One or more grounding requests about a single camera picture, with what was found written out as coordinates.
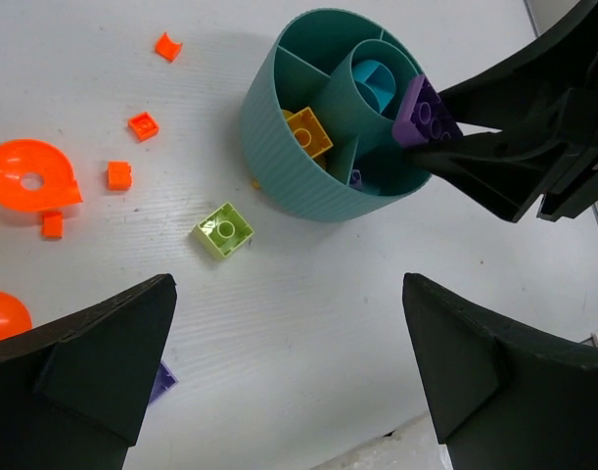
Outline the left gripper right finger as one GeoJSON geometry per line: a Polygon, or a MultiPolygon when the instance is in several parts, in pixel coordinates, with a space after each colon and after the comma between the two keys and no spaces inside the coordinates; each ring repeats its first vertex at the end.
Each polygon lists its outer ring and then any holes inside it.
{"type": "Polygon", "coordinates": [[[402,303],[455,469],[598,469],[598,349],[475,305],[418,273],[402,303]]]}

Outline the teal oval lego piece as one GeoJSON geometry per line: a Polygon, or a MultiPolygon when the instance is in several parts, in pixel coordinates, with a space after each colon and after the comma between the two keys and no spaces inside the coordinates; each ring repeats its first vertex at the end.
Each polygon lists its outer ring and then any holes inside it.
{"type": "Polygon", "coordinates": [[[371,109],[382,114],[396,93],[395,78],[388,67],[375,60],[365,60],[351,68],[354,84],[371,109]]]}

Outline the lavender square lego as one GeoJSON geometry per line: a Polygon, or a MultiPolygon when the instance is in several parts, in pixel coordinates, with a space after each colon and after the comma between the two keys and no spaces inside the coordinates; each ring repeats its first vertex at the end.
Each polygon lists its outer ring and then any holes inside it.
{"type": "Polygon", "coordinates": [[[352,189],[355,189],[357,191],[363,190],[362,176],[361,176],[361,171],[359,169],[354,168],[351,171],[348,185],[352,189]]]}
{"type": "Polygon", "coordinates": [[[155,403],[158,399],[170,391],[177,383],[178,380],[176,376],[167,367],[167,365],[161,361],[154,380],[148,405],[155,403]]]}

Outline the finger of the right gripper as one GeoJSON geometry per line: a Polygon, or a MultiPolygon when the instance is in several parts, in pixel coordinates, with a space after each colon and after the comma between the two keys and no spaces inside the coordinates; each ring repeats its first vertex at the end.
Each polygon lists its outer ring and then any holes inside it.
{"type": "Polygon", "coordinates": [[[579,1],[532,43],[440,92],[463,123],[506,129],[572,89],[598,92],[598,1],[579,1]]]}
{"type": "Polygon", "coordinates": [[[414,147],[408,161],[516,223],[559,175],[567,149],[550,131],[521,129],[414,147]]]}

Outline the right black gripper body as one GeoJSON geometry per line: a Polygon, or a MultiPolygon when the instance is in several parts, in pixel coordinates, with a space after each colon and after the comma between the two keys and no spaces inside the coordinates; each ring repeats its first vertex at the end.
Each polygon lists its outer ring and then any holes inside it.
{"type": "Polygon", "coordinates": [[[540,38],[553,47],[540,59],[545,77],[536,107],[548,116],[562,153],[538,216],[557,221],[598,201],[598,28],[551,28],[540,38]]]}

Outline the lavender square lego bottom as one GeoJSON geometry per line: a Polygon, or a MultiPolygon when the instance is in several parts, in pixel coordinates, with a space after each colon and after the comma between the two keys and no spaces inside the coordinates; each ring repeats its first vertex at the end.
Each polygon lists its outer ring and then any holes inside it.
{"type": "Polygon", "coordinates": [[[348,185],[352,189],[355,189],[357,191],[363,190],[362,176],[361,176],[361,171],[359,169],[354,168],[351,171],[348,185]]]}

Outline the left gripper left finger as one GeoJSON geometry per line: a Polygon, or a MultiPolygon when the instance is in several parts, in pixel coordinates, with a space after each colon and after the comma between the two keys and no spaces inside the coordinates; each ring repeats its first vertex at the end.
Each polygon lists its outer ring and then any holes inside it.
{"type": "Polygon", "coordinates": [[[0,469],[120,469],[138,441],[177,301],[159,274],[0,341],[0,469]]]}

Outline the dark purple long lego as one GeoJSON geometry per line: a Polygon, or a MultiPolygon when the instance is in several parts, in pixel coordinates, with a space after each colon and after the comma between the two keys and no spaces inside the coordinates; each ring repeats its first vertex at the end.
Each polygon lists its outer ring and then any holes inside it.
{"type": "Polygon", "coordinates": [[[424,74],[415,76],[408,84],[391,134],[403,149],[463,137],[456,120],[424,74]]]}

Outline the green square lego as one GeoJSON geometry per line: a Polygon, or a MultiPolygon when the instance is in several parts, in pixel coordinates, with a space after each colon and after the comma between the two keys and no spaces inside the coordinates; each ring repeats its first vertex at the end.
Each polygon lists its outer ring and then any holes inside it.
{"type": "Polygon", "coordinates": [[[235,207],[226,202],[197,223],[191,234],[214,259],[225,260],[245,245],[254,231],[235,207]]]}

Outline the yellow orange square lego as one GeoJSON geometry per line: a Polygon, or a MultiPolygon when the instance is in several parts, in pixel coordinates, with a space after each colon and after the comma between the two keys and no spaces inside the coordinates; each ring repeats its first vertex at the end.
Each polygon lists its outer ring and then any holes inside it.
{"type": "Polygon", "coordinates": [[[334,144],[310,107],[286,116],[286,123],[300,147],[312,159],[325,154],[334,144]]]}

